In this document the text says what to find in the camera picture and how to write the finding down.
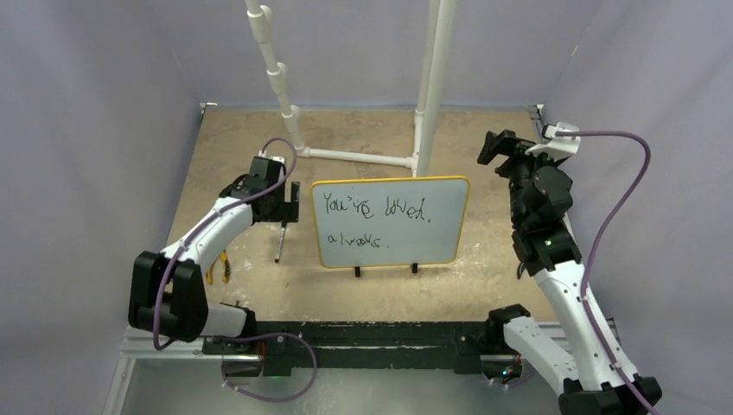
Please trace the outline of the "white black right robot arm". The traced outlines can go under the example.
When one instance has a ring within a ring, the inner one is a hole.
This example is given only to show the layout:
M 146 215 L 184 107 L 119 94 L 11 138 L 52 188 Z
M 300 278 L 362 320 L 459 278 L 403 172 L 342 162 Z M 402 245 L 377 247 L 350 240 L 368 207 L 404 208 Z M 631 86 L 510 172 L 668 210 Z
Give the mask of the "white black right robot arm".
M 565 216 L 571 178 L 562 162 L 577 153 L 581 133 L 551 125 L 540 144 L 513 131 L 489 132 L 477 158 L 503 156 L 496 173 L 508 180 L 513 249 L 554 309 L 568 342 L 553 341 L 522 306 L 493 310 L 485 339 L 498 352 L 512 349 L 553 389 L 563 414 L 653 414 L 662 391 L 622 350 L 590 288 L 584 259 Z

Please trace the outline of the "yellow framed whiteboard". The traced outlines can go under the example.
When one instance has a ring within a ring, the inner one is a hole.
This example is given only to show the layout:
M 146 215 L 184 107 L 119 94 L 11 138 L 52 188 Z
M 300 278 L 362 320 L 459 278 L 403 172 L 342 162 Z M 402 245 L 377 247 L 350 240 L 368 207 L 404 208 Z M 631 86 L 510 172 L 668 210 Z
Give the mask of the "yellow framed whiteboard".
M 314 182 L 309 195 L 325 268 L 440 265 L 456 259 L 465 176 Z

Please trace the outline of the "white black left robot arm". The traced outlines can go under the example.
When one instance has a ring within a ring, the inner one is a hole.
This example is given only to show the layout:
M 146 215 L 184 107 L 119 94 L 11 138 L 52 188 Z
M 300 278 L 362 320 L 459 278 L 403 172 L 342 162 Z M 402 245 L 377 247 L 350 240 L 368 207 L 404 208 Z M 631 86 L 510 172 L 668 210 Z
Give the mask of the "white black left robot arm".
M 176 341 L 219 336 L 235 353 L 253 350 L 258 341 L 253 311 L 208 301 L 204 274 L 252 225 L 298 220 L 300 184 L 286 189 L 288 173 L 283 157 L 259 153 L 249 172 L 227 185 L 181 239 L 160 252 L 141 252 L 132 269 L 128 323 Z

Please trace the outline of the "white whiteboard marker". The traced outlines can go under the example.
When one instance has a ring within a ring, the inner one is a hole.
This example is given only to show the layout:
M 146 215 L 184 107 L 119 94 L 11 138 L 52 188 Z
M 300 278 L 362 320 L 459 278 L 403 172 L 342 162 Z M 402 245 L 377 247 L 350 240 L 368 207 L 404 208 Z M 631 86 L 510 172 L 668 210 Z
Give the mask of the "white whiteboard marker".
M 285 221 L 283 221 L 283 222 L 281 222 L 280 234 L 279 234 L 278 242 L 277 242 L 277 251 L 276 251 L 275 258 L 274 258 L 274 262 L 276 264 L 279 264 L 279 262 L 280 262 L 280 260 L 282 258 L 283 249 L 284 249 L 284 240 L 285 240 L 285 236 L 286 236 L 286 231 L 287 231 L 287 223 Z

